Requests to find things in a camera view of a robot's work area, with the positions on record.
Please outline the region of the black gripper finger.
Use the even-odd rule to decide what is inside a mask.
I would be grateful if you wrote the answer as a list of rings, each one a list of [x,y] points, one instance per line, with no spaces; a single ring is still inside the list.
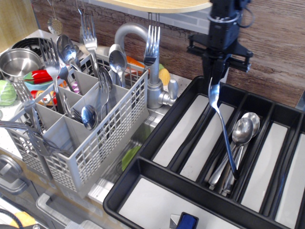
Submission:
[[[212,85],[216,85],[219,83],[220,79],[223,76],[223,73],[229,67],[229,62],[226,59],[217,59],[213,63],[212,67]]]
[[[203,63],[203,75],[212,83],[217,82],[217,69],[216,69],[217,58],[209,55],[202,56]]]

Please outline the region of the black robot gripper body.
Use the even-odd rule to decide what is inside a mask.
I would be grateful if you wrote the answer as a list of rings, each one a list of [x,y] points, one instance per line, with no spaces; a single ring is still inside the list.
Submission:
[[[247,10],[250,0],[212,0],[212,9],[208,15],[210,21],[208,34],[189,35],[187,51],[202,58],[203,55],[226,59],[229,67],[243,72],[250,70],[250,58],[253,53],[239,41],[243,11]]]

